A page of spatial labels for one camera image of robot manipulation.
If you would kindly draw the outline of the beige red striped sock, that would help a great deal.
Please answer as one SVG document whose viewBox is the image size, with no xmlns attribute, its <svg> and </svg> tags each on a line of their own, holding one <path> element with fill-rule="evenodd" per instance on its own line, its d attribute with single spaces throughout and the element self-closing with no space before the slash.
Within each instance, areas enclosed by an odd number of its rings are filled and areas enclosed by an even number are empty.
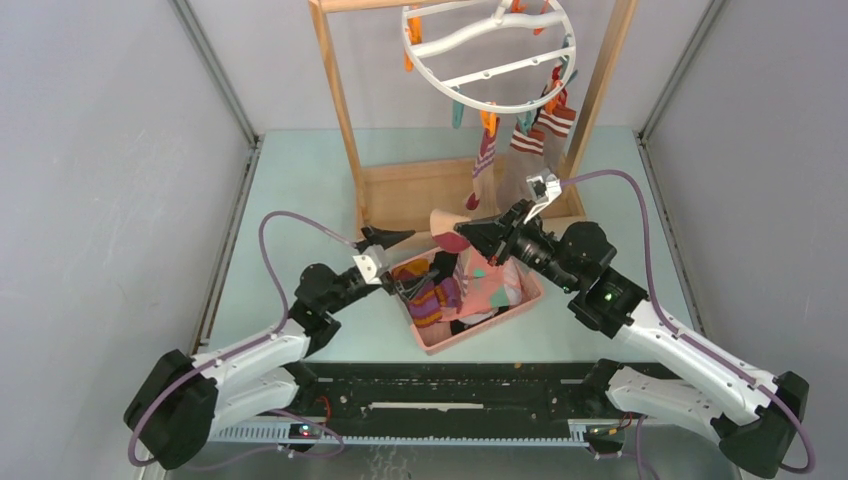
<svg viewBox="0 0 848 480">
<path fill-rule="evenodd" d="M 472 218 L 488 217 L 498 212 L 496 154 L 496 137 L 484 129 L 479 152 L 472 167 L 472 192 L 465 202 L 465 208 Z"/>
</svg>

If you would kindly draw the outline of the orange cuffed grey sock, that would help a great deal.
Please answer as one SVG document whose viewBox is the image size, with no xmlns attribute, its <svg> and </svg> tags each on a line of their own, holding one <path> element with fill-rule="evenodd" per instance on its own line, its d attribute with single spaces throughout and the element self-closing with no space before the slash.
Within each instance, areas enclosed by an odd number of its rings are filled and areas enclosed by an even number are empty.
<svg viewBox="0 0 848 480">
<path fill-rule="evenodd" d="M 542 110 L 534 128 L 544 134 L 543 158 L 547 168 L 554 174 L 559 174 L 561 157 L 564 154 L 566 141 L 570 130 L 577 118 L 577 112 L 563 105 L 557 105 L 551 112 Z"/>
</svg>

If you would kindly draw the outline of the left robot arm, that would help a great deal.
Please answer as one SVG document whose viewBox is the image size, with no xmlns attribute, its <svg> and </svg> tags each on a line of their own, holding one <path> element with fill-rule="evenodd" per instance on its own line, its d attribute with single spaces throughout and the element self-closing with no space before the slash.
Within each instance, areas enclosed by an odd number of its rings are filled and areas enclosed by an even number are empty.
<svg viewBox="0 0 848 480">
<path fill-rule="evenodd" d="M 132 465 L 174 470 L 214 434 L 243 420 L 273 410 L 297 417 L 312 411 L 314 376 L 302 362 L 338 332 L 334 314 L 379 290 L 408 291 L 392 277 L 385 253 L 414 231 L 365 226 L 361 233 L 347 270 L 337 273 L 323 263 L 304 268 L 295 300 L 284 302 L 277 323 L 206 354 L 175 349 L 157 360 L 123 417 Z"/>
</svg>

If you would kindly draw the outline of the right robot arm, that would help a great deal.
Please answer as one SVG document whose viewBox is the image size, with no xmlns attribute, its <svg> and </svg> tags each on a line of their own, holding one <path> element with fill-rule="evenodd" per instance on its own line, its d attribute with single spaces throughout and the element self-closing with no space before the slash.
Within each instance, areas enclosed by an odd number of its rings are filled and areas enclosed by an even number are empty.
<svg viewBox="0 0 848 480">
<path fill-rule="evenodd" d="M 773 479 L 800 425 L 808 382 L 775 375 L 718 347 L 672 318 L 653 294 L 611 267 L 616 254 L 601 227 L 580 221 L 561 236 L 519 210 L 456 222 L 486 260 L 517 260 L 566 293 L 575 318 L 624 346 L 641 351 L 679 377 L 661 380 L 612 360 L 598 361 L 581 392 L 585 411 L 647 415 L 697 433 L 751 475 Z"/>
</svg>

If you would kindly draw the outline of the wooden hanger stand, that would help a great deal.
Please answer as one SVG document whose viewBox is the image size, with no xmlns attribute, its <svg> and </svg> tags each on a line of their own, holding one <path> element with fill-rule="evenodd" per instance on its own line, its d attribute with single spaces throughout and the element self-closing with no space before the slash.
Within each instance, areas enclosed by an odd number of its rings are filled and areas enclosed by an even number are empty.
<svg viewBox="0 0 848 480">
<path fill-rule="evenodd" d="M 354 182 L 356 223 L 360 227 L 375 224 L 397 230 L 415 230 L 416 234 L 406 242 L 409 246 L 429 244 L 431 210 L 458 210 L 464 207 L 472 192 L 472 167 L 475 159 L 466 157 L 363 167 L 345 99 L 328 17 L 336 13 L 399 8 L 403 37 L 403 6 L 442 2 L 449 1 L 312 1 L 309 4 Z M 553 101 L 535 109 L 535 120 L 542 110 L 551 112 L 563 92 L 564 90 Z M 502 162 L 501 158 L 496 157 L 495 179 L 501 171 Z"/>
</svg>

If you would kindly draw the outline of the white round clip hanger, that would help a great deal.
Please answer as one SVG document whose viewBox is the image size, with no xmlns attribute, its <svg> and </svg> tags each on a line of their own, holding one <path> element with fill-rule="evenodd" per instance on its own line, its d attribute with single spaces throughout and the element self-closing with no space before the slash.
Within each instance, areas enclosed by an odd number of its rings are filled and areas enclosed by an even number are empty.
<svg viewBox="0 0 848 480">
<path fill-rule="evenodd" d="M 420 17 L 411 45 L 406 20 Z M 558 1 L 449 1 L 405 5 L 402 45 L 435 90 L 466 107 L 519 114 L 553 101 L 573 80 L 577 39 Z"/>
</svg>

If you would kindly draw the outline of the pink mint sock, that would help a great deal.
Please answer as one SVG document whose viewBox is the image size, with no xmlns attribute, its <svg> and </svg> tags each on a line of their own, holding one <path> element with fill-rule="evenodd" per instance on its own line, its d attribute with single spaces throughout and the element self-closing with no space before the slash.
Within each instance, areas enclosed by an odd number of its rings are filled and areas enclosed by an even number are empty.
<svg viewBox="0 0 848 480">
<path fill-rule="evenodd" d="M 460 322 L 475 325 L 524 301 L 519 269 L 512 259 L 502 265 L 490 265 L 476 250 L 468 249 L 461 260 L 462 300 L 457 310 Z"/>
</svg>

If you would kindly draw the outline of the purple striped sock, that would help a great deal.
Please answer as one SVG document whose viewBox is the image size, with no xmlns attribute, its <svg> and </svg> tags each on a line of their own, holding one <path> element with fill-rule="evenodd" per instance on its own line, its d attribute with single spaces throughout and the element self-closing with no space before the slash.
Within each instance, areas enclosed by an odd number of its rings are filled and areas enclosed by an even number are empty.
<svg viewBox="0 0 848 480">
<path fill-rule="evenodd" d="M 392 270 L 392 275 L 403 282 L 417 280 L 430 271 L 426 258 L 414 259 Z M 437 276 L 428 280 L 412 300 L 406 302 L 412 323 L 417 328 L 429 327 L 443 318 L 444 309 L 458 309 L 462 303 L 461 289 L 453 276 Z"/>
</svg>

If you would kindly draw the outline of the pink plastic basket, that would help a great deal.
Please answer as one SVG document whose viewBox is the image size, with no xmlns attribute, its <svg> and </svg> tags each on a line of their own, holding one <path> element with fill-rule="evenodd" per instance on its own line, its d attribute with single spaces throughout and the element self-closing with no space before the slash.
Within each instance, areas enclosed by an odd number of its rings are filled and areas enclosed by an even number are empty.
<svg viewBox="0 0 848 480">
<path fill-rule="evenodd" d="M 453 276 L 457 280 L 462 295 L 463 261 L 461 260 L 461 255 L 467 250 L 459 254 L 451 254 L 441 250 L 436 244 L 434 248 L 396 264 L 391 268 L 391 272 L 399 265 L 405 264 L 414 259 L 426 258 L 430 261 L 431 267 L 430 271 L 424 276 L 431 276 L 432 280 L 434 280 L 437 276 Z M 492 327 L 502 324 L 513 317 L 530 312 L 543 298 L 543 287 L 536 274 L 530 272 L 528 268 L 520 266 L 517 261 L 513 261 L 519 269 L 524 301 L 518 306 L 511 307 L 509 309 L 504 308 L 498 315 L 492 316 L 489 319 L 475 325 L 466 325 L 460 322 L 457 315 L 458 309 L 450 308 L 443 310 L 443 318 L 441 321 L 426 328 L 417 328 L 412 323 L 412 319 L 406 305 L 406 302 L 412 299 L 401 299 L 401 305 L 405 309 L 406 317 L 410 323 L 410 330 L 418 346 L 425 353 L 434 355 L 462 341 L 468 340 Z"/>
</svg>

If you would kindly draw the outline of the orange front clothespin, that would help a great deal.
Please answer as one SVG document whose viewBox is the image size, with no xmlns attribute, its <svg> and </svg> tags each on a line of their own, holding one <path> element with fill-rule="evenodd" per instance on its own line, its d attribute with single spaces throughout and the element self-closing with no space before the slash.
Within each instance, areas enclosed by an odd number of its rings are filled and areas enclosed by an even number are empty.
<svg viewBox="0 0 848 480">
<path fill-rule="evenodd" d="M 499 117 L 496 112 L 489 110 L 480 111 L 481 124 L 485 134 L 489 138 L 495 138 L 498 131 Z"/>
</svg>

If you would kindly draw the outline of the orange clothespin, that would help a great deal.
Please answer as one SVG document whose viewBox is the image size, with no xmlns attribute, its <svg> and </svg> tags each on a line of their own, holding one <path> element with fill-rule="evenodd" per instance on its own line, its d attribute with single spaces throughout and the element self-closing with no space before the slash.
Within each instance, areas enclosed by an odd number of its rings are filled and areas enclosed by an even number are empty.
<svg viewBox="0 0 848 480">
<path fill-rule="evenodd" d="M 418 45 L 422 42 L 422 21 L 420 17 L 410 17 L 406 20 L 405 33 L 407 40 L 411 45 Z M 407 72 L 414 69 L 414 64 L 407 53 L 404 53 L 404 67 Z"/>
<path fill-rule="evenodd" d="M 489 110 L 480 111 L 481 124 L 485 134 L 489 138 L 495 138 L 498 131 L 499 117 L 496 112 Z"/>
</svg>

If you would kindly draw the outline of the teal clothespin holding sock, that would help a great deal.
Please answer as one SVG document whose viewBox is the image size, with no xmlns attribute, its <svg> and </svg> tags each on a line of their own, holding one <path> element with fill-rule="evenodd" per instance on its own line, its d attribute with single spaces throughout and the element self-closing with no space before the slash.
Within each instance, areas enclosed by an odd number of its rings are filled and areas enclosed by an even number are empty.
<svg viewBox="0 0 848 480">
<path fill-rule="evenodd" d="M 516 117 L 516 128 L 523 134 L 527 135 L 532 129 L 536 118 L 536 110 L 530 109 L 520 113 Z"/>
</svg>

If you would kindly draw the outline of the teal left clothespin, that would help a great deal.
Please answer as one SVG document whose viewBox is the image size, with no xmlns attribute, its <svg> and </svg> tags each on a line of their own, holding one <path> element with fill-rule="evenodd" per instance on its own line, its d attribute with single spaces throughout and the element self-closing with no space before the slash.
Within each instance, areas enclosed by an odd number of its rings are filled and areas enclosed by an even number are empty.
<svg viewBox="0 0 848 480">
<path fill-rule="evenodd" d="M 456 99 L 452 100 L 451 126 L 459 129 L 462 126 L 465 105 Z"/>
</svg>

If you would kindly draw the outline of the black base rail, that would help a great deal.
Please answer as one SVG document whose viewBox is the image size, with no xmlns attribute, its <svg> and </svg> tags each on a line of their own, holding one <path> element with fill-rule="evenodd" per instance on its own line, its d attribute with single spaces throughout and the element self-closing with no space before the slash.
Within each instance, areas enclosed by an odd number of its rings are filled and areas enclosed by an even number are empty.
<svg viewBox="0 0 848 480">
<path fill-rule="evenodd" d="M 565 439 L 571 426 L 628 423 L 584 384 L 589 363 L 306 362 L 288 411 L 345 439 Z"/>
</svg>

